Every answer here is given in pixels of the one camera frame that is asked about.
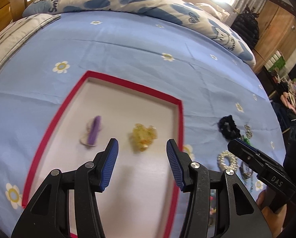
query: pillow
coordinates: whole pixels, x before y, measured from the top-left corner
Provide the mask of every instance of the pillow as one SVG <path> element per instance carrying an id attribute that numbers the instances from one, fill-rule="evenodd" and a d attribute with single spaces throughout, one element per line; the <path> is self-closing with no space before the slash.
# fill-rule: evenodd
<path id="1" fill-rule="evenodd" d="M 196 3 L 195 6 L 211 14 L 213 17 L 217 18 L 218 20 L 220 21 L 223 20 L 222 14 L 218 12 L 216 9 L 214 9 L 212 5 L 209 5 L 207 3 Z"/>

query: blue bedsheet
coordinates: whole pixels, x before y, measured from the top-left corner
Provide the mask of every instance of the blue bedsheet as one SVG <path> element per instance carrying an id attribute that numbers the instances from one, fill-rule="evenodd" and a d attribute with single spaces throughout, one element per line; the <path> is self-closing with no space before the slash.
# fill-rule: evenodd
<path id="1" fill-rule="evenodd" d="M 22 212 L 18 205 L 39 142 L 87 70 L 181 99 L 184 143 L 209 169 L 218 170 L 217 155 L 227 149 L 217 122 L 229 114 L 242 134 L 245 124 L 251 127 L 253 146 L 283 162 L 281 130 L 265 91 L 250 67 L 221 45 L 182 26 L 130 13 L 61 16 L 30 38 L 0 73 L 0 228 L 7 235 Z M 261 191 L 256 177 L 253 185 L 256 198 Z M 180 194 L 173 238 L 179 236 L 186 196 Z"/>

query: comforter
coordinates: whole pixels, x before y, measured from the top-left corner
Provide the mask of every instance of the comforter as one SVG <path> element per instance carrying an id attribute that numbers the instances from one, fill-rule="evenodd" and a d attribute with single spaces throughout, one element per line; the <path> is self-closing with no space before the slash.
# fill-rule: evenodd
<path id="1" fill-rule="evenodd" d="M 85 10 L 132 12 L 165 20 L 203 34 L 250 67 L 256 63 L 248 45 L 236 32 L 206 11 L 182 0 L 35 0 L 26 8 L 23 16 Z"/>

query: black bag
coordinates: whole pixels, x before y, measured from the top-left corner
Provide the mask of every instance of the black bag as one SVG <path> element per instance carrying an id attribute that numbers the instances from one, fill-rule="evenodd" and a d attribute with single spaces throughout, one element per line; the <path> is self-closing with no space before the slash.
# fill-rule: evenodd
<path id="1" fill-rule="evenodd" d="M 231 26 L 231 29 L 240 35 L 251 50 L 255 47 L 259 39 L 259 28 L 256 20 L 259 14 L 253 13 L 254 9 L 255 7 L 250 10 L 246 6 L 244 12 L 236 17 Z"/>

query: blue gripper pad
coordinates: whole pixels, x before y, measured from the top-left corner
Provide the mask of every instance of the blue gripper pad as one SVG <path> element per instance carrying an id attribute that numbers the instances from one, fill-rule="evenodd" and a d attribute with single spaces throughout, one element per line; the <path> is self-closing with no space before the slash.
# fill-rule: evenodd
<path id="1" fill-rule="evenodd" d="M 99 184 L 100 190 L 104 191 L 105 188 L 109 185 L 111 175 L 116 163 L 118 155 L 118 141 L 116 139 L 110 139 L 101 161 L 104 160 L 103 167 L 101 169 L 101 180 Z"/>
<path id="2" fill-rule="evenodd" d="M 183 181 L 184 175 L 183 175 L 183 169 L 179 162 L 177 152 L 181 153 L 179 151 L 179 148 L 177 147 L 174 140 L 168 140 L 167 141 L 167 156 L 169 159 L 169 163 L 171 166 L 171 170 L 173 173 L 173 177 L 175 180 L 176 185 L 180 188 L 182 191 L 185 187 L 185 183 Z"/>

